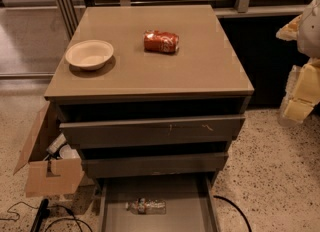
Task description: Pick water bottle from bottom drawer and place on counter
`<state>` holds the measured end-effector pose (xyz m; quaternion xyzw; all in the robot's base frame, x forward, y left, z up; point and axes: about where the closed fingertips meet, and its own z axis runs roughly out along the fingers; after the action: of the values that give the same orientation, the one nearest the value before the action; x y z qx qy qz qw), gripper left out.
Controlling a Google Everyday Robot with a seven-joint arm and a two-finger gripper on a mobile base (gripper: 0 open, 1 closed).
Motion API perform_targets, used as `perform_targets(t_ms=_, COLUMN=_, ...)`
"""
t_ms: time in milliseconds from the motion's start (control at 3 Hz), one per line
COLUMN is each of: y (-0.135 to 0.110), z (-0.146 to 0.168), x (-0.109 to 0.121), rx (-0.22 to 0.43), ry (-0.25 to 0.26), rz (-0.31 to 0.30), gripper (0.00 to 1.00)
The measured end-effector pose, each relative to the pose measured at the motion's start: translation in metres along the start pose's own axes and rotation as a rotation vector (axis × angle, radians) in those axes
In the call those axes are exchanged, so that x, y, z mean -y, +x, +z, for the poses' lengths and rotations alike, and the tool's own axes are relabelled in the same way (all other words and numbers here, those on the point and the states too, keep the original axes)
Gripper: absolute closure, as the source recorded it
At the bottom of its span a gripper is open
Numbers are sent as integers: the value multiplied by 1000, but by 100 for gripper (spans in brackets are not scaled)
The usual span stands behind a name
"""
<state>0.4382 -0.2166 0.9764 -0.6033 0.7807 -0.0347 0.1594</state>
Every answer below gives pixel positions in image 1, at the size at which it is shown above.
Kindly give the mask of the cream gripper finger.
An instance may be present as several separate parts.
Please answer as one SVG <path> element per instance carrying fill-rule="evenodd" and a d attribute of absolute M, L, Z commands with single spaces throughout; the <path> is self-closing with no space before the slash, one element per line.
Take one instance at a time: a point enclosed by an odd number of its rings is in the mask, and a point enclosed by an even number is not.
<path fill-rule="evenodd" d="M 302 67 L 294 65 L 289 73 L 285 96 L 279 109 L 279 124 L 302 124 L 320 102 L 320 59 L 310 59 Z"/>
<path fill-rule="evenodd" d="M 296 41 L 301 18 L 302 15 L 298 15 L 280 28 L 276 33 L 276 37 L 284 41 Z"/>

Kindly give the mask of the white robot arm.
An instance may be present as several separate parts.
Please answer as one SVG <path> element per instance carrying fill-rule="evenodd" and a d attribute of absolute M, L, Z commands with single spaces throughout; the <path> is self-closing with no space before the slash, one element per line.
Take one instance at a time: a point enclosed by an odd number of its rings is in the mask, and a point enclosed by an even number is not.
<path fill-rule="evenodd" d="M 300 53 L 309 57 L 302 67 L 289 72 L 278 122 L 284 127 L 302 124 L 320 103 L 320 0 L 312 0 L 303 13 L 276 33 L 285 41 L 295 40 Z"/>

